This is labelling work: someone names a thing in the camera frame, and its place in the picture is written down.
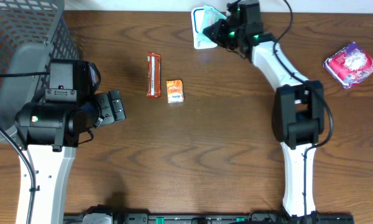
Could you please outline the red brown snack bar wrapper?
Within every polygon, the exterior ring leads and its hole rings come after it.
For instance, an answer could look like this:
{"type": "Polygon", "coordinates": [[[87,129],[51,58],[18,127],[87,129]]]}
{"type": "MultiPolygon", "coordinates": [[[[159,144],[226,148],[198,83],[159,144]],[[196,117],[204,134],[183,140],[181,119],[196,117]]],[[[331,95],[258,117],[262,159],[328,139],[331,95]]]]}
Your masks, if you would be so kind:
{"type": "Polygon", "coordinates": [[[160,87],[160,69],[161,69],[161,55],[153,52],[147,54],[148,61],[148,98],[161,97],[160,87]]]}

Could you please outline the orange tissue pack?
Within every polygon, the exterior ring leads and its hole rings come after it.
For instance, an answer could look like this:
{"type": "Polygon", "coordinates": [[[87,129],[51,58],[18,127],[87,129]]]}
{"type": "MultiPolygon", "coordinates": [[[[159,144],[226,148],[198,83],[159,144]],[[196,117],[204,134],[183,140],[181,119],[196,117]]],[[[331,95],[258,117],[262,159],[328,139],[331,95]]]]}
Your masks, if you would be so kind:
{"type": "Polygon", "coordinates": [[[181,80],[167,81],[167,101],[168,103],[183,103],[183,82],[181,80]]]}

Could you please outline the purple red sanitary pad pack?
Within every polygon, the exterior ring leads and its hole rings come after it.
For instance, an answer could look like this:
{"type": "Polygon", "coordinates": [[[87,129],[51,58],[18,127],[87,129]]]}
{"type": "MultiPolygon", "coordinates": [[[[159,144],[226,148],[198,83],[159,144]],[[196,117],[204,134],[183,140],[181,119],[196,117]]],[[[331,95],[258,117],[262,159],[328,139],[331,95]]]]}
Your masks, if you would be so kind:
{"type": "Polygon", "coordinates": [[[351,42],[327,58],[323,67],[344,89],[349,89],[373,73],[373,58],[355,42],[351,42]]]}

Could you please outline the teal green wipes packet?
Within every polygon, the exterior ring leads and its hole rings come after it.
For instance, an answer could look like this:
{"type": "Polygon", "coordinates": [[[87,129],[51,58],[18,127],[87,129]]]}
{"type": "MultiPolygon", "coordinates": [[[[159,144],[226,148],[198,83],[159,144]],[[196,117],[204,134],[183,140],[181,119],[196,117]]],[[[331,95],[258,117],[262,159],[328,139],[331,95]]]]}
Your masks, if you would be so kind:
{"type": "Polygon", "coordinates": [[[214,24],[220,19],[226,19],[226,16],[222,12],[215,9],[214,7],[207,6],[207,5],[202,6],[202,7],[204,7],[205,12],[203,16],[203,22],[201,23],[201,30],[200,30],[200,33],[198,34],[198,40],[209,39],[207,38],[207,36],[203,34],[204,28],[214,24]]]}

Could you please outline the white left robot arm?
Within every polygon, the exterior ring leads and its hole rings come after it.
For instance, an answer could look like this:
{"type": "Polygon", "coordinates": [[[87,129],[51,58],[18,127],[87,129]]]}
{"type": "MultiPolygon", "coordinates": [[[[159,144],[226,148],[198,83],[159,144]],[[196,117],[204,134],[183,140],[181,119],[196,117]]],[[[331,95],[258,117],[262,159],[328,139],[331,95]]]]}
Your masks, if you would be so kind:
{"type": "Polygon", "coordinates": [[[80,134],[126,118],[117,90],[98,93],[101,75],[84,60],[55,59],[43,100],[16,114],[21,143],[17,223],[62,223],[80,134]]]}

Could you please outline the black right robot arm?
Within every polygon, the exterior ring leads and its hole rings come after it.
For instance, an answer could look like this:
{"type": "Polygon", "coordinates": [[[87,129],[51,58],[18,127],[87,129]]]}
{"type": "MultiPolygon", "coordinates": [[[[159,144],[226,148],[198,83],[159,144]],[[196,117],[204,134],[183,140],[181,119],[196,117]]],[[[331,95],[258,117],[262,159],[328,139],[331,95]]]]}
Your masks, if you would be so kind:
{"type": "Polygon", "coordinates": [[[209,40],[248,59],[275,91],[272,131],[285,162],[283,209],[293,222],[313,223],[313,163],[324,131],[323,86],[302,75],[282,52],[279,39],[265,32],[258,1],[235,1],[227,16],[203,25],[209,40]]]}

